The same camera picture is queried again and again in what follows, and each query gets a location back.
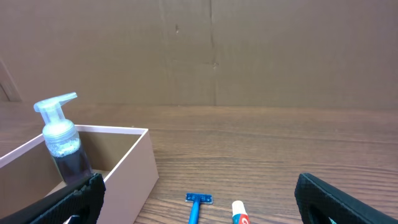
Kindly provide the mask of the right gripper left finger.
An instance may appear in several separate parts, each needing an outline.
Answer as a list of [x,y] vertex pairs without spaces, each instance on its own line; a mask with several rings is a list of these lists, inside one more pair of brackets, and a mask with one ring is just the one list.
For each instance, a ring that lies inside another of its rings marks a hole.
[[106,187],[94,173],[1,219],[1,223],[92,223],[98,221]]

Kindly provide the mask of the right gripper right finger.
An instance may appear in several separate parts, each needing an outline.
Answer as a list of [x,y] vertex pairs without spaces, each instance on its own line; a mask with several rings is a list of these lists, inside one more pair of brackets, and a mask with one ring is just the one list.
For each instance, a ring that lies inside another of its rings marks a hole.
[[397,224],[396,219],[310,173],[299,175],[294,194],[304,223]]

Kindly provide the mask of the clear soap pump bottle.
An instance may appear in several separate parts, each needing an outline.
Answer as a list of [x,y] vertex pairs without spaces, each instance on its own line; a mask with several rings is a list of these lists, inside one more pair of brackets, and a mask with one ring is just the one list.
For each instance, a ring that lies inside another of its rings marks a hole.
[[77,97],[75,92],[48,98],[34,104],[45,126],[42,135],[63,181],[73,184],[92,173],[89,159],[75,124],[66,119],[62,106]]

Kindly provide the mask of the green red toothpaste tube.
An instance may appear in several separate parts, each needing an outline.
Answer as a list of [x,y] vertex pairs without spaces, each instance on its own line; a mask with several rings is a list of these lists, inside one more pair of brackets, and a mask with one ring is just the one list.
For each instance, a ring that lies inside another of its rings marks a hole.
[[250,220],[244,204],[240,200],[236,200],[232,203],[232,219],[233,224],[250,224]]

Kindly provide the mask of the blue disposable razor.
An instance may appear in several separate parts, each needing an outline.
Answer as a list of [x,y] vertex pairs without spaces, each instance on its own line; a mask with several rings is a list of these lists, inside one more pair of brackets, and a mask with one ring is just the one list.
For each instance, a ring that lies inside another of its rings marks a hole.
[[199,219],[200,205],[213,204],[213,196],[211,194],[187,193],[185,201],[193,203],[188,224],[197,224]]

